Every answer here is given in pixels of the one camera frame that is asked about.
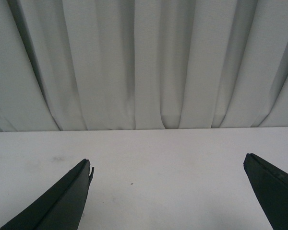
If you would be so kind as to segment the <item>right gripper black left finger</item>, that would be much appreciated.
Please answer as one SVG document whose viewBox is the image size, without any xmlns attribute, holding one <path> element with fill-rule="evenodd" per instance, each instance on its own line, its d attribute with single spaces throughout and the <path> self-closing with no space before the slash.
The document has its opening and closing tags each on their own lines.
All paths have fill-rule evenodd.
<svg viewBox="0 0 288 230">
<path fill-rule="evenodd" d="M 83 159 L 1 230 L 76 230 L 86 204 L 94 168 Z"/>
</svg>

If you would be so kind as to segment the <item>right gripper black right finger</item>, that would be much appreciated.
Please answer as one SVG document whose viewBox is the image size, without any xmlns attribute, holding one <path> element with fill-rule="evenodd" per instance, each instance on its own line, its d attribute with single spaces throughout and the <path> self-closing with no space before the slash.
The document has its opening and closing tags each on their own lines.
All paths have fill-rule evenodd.
<svg viewBox="0 0 288 230">
<path fill-rule="evenodd" d="M 243 167 L 272 228 L 288 230 L 288 173 L 253 153 Z"/>
</svg>

